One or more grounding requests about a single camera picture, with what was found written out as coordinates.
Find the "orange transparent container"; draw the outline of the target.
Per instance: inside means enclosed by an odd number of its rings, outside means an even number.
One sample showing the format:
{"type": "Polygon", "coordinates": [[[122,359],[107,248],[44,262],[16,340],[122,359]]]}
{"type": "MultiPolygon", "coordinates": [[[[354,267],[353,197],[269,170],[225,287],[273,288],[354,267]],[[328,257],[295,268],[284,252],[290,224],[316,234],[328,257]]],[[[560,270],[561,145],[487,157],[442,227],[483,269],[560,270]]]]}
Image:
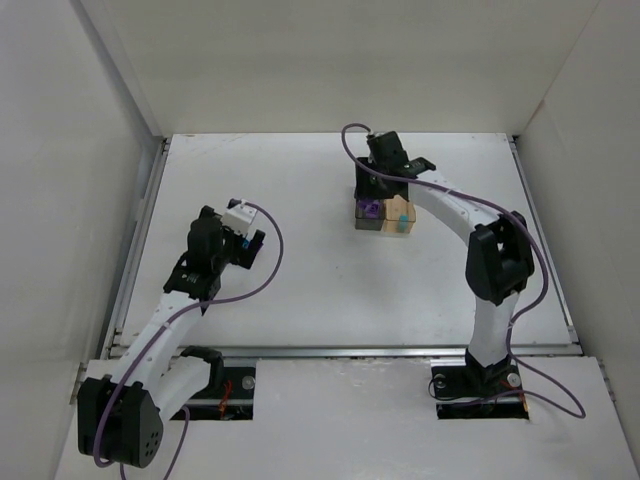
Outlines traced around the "orange transparent container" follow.
{"type": "Polygon", "coordinates": [[[412,202],[396,195],[384,201],[382,231],[387,234],[409,235],[416,222],[416,211],[412,202]]]}

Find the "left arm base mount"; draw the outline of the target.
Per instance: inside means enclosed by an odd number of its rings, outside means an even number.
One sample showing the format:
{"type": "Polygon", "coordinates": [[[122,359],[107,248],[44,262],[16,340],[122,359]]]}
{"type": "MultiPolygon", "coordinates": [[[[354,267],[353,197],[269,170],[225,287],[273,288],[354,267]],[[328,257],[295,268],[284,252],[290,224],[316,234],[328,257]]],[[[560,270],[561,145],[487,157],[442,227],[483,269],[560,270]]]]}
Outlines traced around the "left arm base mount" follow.
{"type": "Polygon", "coordinates": [[[226,365],[217,386],[208,386],[186,403],[190,411],[190,420],[252,420],[256,380],[256,364],[226,365]]]}

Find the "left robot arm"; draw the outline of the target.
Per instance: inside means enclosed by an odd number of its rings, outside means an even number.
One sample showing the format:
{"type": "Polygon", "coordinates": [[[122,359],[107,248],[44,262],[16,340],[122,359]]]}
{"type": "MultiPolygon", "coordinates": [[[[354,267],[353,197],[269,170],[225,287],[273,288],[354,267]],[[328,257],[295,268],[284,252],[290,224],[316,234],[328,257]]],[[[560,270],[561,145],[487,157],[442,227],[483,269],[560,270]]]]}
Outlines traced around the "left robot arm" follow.
{"type": "Polygon", "coordinates": [[[147,467],[165,424],[194,394],[217,384],[219,352],[177,349],[216,303],[229,265],[249,270],[265,234],[252,225],[262,208],[232,199],[223,213],[205,206],[190,224],[186,250],[174,264],[151,319],[112,370],[86,377],[77,392],[78,450],[99,468],[147,467]]]}

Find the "purple printed lego brick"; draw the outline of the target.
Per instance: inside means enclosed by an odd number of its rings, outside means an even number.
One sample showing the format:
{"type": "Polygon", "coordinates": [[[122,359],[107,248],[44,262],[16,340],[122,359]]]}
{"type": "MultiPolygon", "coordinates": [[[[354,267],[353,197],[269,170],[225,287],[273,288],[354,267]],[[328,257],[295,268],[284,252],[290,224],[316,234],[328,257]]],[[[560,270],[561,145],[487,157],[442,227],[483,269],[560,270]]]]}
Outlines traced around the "purple printed lego brick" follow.
{"type": "Polygon", "coordinates": [[[379,219],[383,212],[384,203],[380,200],[365,199],[365,210],[361,216],[366,219],[379,219]]]}

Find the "grey transparent container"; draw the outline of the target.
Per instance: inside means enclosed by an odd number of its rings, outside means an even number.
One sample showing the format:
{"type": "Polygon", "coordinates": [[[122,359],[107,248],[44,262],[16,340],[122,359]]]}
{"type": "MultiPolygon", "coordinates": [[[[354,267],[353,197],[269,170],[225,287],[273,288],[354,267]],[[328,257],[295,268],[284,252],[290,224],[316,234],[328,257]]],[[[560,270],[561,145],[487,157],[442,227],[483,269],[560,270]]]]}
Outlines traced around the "grey transparent container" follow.
{"type": "Polygon", "coordinates": [[[356,230],[381,231],[386,219],[383,200],[359,199],[355,203],[354,227],[356,230]]]}

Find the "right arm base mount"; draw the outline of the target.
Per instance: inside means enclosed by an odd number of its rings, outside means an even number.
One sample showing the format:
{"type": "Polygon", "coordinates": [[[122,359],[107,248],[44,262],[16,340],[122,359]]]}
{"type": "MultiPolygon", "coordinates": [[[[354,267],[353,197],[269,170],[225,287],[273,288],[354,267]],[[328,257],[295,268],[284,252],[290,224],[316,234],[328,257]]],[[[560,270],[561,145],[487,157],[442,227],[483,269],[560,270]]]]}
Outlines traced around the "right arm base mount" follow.
{"type": "Polygon", "coordinates": [[[487,383],[480,383],[465,365],[432,366],[431,374],[429,394],[439,420],[529,419],[514,364],[487,383]]]}

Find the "aluminium rail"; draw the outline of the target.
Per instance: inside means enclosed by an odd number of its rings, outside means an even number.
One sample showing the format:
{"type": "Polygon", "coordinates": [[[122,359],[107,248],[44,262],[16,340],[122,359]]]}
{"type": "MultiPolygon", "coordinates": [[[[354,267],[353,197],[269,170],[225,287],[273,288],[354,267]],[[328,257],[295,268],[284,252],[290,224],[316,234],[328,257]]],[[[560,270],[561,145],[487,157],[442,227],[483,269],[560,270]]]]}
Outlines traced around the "aluminium rail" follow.
{"type": "MultiPolygon", "coordinates": [[[[226,358],[259,359],[361,359],[361,358],[453,358],[463,357],[464,347],[215,347],[226,358]]],[[[579,344],[521,345],[513,348],[523,357],[582,356],[579,344]]]]}

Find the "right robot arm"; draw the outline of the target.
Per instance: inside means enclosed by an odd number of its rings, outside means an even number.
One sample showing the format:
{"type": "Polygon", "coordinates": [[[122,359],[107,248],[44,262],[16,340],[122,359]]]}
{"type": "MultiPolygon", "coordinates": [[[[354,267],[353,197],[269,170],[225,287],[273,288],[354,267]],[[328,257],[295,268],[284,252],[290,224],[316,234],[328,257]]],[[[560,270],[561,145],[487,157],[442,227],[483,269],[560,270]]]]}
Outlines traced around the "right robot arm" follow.
{"type": "Polygon", "coordinates": [[[429,212],[467,248],[465,279],[475,318],[463,372],[474,390],[489,389],[512,365],[510,335],[520,293],[535,271],[537,246],[517,211],[467,194],[423,157],[409,158],[398,134],[369,132],[369,153],[355,159],[355,198],[400,196],[429,212]]]}

